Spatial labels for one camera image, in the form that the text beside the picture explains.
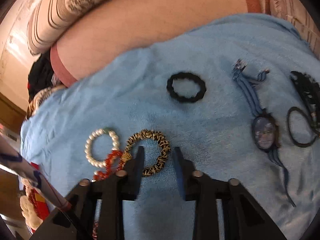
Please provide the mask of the white blue striped sleeve forearm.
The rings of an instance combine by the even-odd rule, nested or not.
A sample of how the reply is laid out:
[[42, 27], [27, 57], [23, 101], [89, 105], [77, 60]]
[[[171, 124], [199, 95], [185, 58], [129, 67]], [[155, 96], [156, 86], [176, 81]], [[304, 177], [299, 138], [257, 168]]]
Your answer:
[[19, 176], [29, 181], [32, 187], [62, 212], [71, 209], [71, 204], [57, 192], [48, 180], [31, 166], [15, 149], [1, 136], [1, 165], [15, 171]]

